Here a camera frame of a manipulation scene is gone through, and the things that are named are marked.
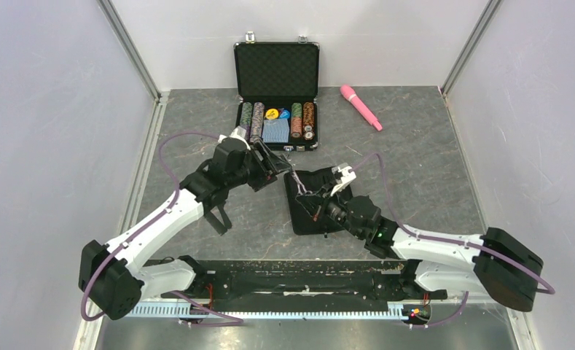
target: poker chip case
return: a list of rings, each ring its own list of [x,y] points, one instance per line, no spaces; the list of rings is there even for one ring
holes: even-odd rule
[[[272,150],[285,151],[311,151],[319,146],[319,115],[316,103],[319,77],[319,44],[308,42],[301,36],[297,42],[257,42],[254,34],[247,33],[246,41],[234,44],[235,71],[238,80],[238,95],[240,105],[235,126],[250,123],[251,105],[258,104],[255,109],[264,108],[264,125],[276,125],[275,121],[266,119],[270,109],[279,112],[289,112],[289,135],[285,134],[285,122],[281,122],[281,137],[267,137],[264,143]],[[292,106],[303,106],[304,117],[300,121],[293,120]],[[310,118],[311,104],[313,117]],[[297,126],[300,123],[300,137],[297,135]],[[247,141],[253,134],[253,139],[261,136],[263,130],[250,129],[247,132]]]

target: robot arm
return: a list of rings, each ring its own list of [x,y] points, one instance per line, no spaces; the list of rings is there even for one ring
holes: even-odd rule
[[[96,279],[90,290],[94,301],[111,319],[119,319],[138,301],[173,290],[185,290],[192,283],[195,264],[183,260],[144,267],[147,260],[186,226],[205,217],[219,233],[231,228],[224,211],[229,191],[248,184],[254,191],[276,181],[276,176],[292,167],[273,154],[262,142],[249,146],[237,128],[229,137],[221,136],[212,159],[204,161],[187,176],[175,193],[137,225],[101,245],[92,241],[82,250],[79,288],[85,288],[98,266],[122,246]],[[212,213],[218,208],[222,222]],[[140,228],[145,230],[129,241]]]
[[[323,215],[330,217],[364,240],[364,248],[380,259],[415,261],[418,267],[407,279],[427,292],[446,289],[480,293],[490,295],[506,307],[531,311],[538,282],[477,248],[484,246],[502,253],[540,275],[543,266],[540,257],[510,234],[491,227],[485,235],[458,236],[400,225],[383,217],[380,208],[367,196],[341,200],[336,194],[356,175],[347,164],[332,171],[334,181],[315,193],[296,197],[314,221]]]

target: pink massager wand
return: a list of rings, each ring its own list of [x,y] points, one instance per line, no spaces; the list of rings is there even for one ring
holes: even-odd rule
[[[356,96],[356,91],[347,85],[341,87],[341,94],[347,101],[350,101],[358,112],[362,114],[362,117],[377,131],[382,131],[382,125],[379,120],[374,116],[374,114],[369,110],[366,104]]]

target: silver latch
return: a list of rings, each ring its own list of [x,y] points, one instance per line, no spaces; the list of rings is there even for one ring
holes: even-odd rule
[[[244,41],[249,43],[255,42],[255,33],[253,31],[247,31],[246,35],[244,36]]]

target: white wall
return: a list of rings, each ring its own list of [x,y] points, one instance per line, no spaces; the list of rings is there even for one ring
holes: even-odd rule
[[[152,100],[96,1],[0,1],[0,349],[70,349]]]
[[[233,44],[321,44],[320,85],[441,85],[486,0],[113,0],[159,89],[233,88]]]
[[[487,223],[557,288],[531,314],[541,349],[575,349],[575,1],[505,1],[450,103]]]

